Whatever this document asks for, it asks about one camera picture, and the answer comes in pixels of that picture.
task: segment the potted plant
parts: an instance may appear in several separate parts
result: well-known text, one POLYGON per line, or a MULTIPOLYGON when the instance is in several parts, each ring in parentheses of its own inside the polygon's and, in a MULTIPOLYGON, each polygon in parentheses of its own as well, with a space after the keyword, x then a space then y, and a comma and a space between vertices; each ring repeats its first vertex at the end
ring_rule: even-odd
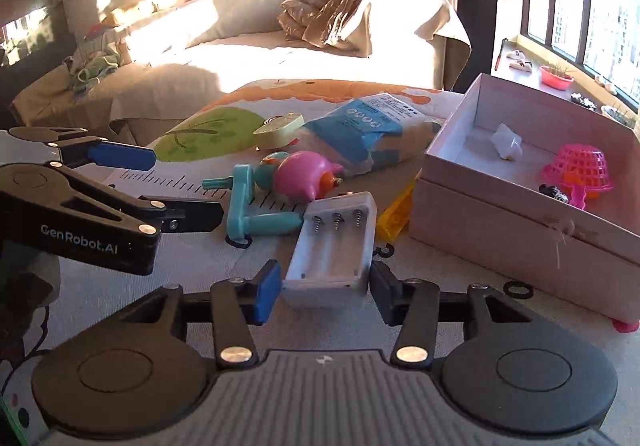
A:
POLYGON ((636 126, 635 118, 627 115, 622 108, 615 108, 614 106, 602 105, 602 115, 606 118, 613 119, 620 124, 624 124, 626 127, 633 129, 636 126))
POLYGON ((567 90, 574 79, 568 74, 568 65, 549 63, 540 65, 540 80, 547 86, 557 90, 567 90))

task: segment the brown blanket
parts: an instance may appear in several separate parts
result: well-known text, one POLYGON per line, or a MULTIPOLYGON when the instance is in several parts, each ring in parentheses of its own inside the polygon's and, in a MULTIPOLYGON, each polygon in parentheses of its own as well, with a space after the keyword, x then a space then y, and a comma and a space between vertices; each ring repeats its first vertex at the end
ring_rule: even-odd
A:
POLYGON ((319 48, 331 45, 350 49, 341 30, 361 0, 286 0, 278 17, 284 31, 319 48))

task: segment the green tape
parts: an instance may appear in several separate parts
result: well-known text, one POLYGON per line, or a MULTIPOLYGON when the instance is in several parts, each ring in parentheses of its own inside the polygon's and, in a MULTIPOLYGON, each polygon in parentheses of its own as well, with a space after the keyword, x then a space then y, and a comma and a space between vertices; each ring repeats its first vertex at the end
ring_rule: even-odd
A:
POLYGON ((26 437, 22 434, 22 427, 18 425, 18 423, 14 419, 14 416, 11 414, 11 412, 9 412, 9 409, 4 403, 4 399, 2 397, 0 397, 0 409, 2 409, 2 413, 4 413, 4 416, 9 422, 9 426, 11 426, 11 429, 14 431, 15 436, 17 437, 18 441, 20 441, 20 444, 22 446, 29 446, 26 437))

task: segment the green cloth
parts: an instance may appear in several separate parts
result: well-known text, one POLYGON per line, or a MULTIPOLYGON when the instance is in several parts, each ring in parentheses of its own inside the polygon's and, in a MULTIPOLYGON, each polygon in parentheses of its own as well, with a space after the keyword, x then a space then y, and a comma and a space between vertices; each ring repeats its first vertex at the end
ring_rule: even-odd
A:
POLYGON ((71 76, 71 89, 76 94, 84 94, 100 83, 100 80, 114 73, 119 66, 120 55, 107 48, 105 52, 89 61, 86 67, 71 76))

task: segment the orange cartoon print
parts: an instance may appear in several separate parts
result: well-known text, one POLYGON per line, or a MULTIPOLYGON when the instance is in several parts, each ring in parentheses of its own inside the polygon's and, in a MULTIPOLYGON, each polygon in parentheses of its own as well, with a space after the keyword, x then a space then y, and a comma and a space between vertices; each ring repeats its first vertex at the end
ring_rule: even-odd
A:
POLYGON ((372 96, 381 92, 388 92, 397 96, 404 96, 417 105, 426 105, 431 101, 429 96, 411 94, 411 90, 424 90, 431 94, 442 92, 441 90, 421 89, 404 85, 385 85, 361 81, 340 80, 301 80, 294 83, 283 80, 279 85, 277 81, 273 85, 263 88, 260 85, 250 85, 235 90, 225 95, 216 102, 205 106, 201 112, 215 108, 216 106, 229 105, 241 100, 254 102, 258 100, 288 100, 297 98, 301 101, 324 100, 329 103, 343 103, 353 98, 372 96))

